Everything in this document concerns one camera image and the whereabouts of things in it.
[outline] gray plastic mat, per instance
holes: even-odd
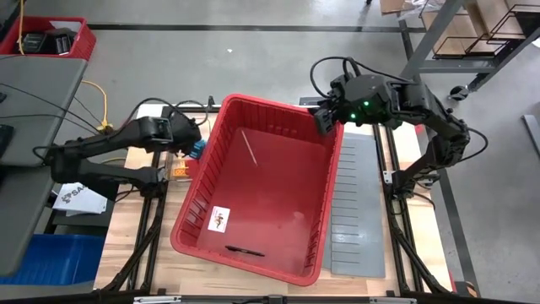
[[[384,278],[375,140],[345,133],[337,168],[322,267],[333,274]]]

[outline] wooden tabletop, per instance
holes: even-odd
[[[161,109],[162,106],[159,105],[143,105],[139,109],[138,117],[158,117]],[[202,115],[194,114],[191,116],[201,117]],[[210,115],[210,123],[215,121],[216,116],[216,114]],[[352,124],[348,124],[345,126],[345,131],[367,135],[373,134],[371,126],[357,128]],[[201,133],[204,138],[208,138],[209,126],[207,124],[201,126]],[[394,137],[400,166],[403,169],[407,168],[420,156],[414,127],[404,124],[394,132]],[[387,165],[390,168],[392,166],[388,148],[385,146],[384,149]],[[143,149],[130,148],[127,154],[126,167],[150,166],[151,160],[152,155],[146,154]],[[299,287],[176,252],[170,245],[170,233],[188,188],[189,182],[170,182],[169,184],[155,263],[152,284],[153,293],[158,288],[166,288],[168,295],[212,296],[265,296],[268,294],[287,296],[384,296],[386,290],[398,291],[382,189],[381,205],[383,212],[381,221],[384,231],[386,277],[384,279],[350,277],[331,274],[328,269],[323,269],[319,280],[314,285]],[[128,189],[129,187],[125,186],[121,187],[119,191]],[[429,193],[421,188],[415,191],[429,196]],[[95,279],[95,288],[102,288],[110,283],[132,254],[142,206],[143,198],[138,193],[133,193],[116,204]],[[413,198],[408,200],[408,210],[418,255],[437,280],[446,289],[451,290],[450,277],[433,207],[421,198]],[[148,227],[150,227],[153,217],[154,213],[151,213]],[[143,280],[147,254],[145,253],[141,259],[138,285]],[[402,252],[402,255],[408,283],[413,288],[410,262],[404,252]]]

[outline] white card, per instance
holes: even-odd
[[[52,208],[100,214],[105,211],[107,198],[88,189],[80,182],[64,184]]]
[[[229,220],[230,209],[213,206],[208,229],[211,231],[225,232],[227,221]]]

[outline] red crate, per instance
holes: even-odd
[[[41,56],[41,57],[62,57],[62,58],[81,58],[90,60],[92,51],[95,46],[95,36],[86,25],[85,18],[64,18],[64,17],[37,17],[37,16],[24,16],[23,17],[23,32],[26,31],[45,31],[52,30],[51,21],[73,21],[81,24],[80,30],[75,36],[75,42],[73,43],[71,50],[66,55],[41,55],[41,54],[28,54],[29,56]],[[8,34],[0,44],[0,55],[12,55],[19,54],[15,51],[17,40],[19,39],[19,18],[13,23]]]
[[[341,124],[321,136],[306,109],[228,96],[170,235],[172,247],[295,285],[313,284],[321,272],[342,137]],[[208,229],[216,206],[230,210],[223,233]]]

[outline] black device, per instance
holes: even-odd
[[[106,135],[78,138],[61,146],[51,146],[45,164],[51,167],[55,182],[81,182],[96,192],[100,190],[94,187],[98,182],[131,183],[142,196],[155,198],[165,181],[161,170],[95,164],[87,158],[127,147],[143,148],[149,153],[168,151],[189,155],[199,140],[201,133],[198,125],[185,115],[142,117]]]
[[[9,125],[0,124],[0,159],[14,137],[15,128]]]
[[[437,132],[426,153],[406,170],[392,173],[391,190],[397,198],[411,198],[414,184],[430,172],[455,165],[470,141],[467,124],[451,115],[425,84],[388,81],[375,74],[347,73],[334,79],[319,108],[310,112],[322,134],[337,123],[382,124],[396,129],[402,122],[423,124]]]

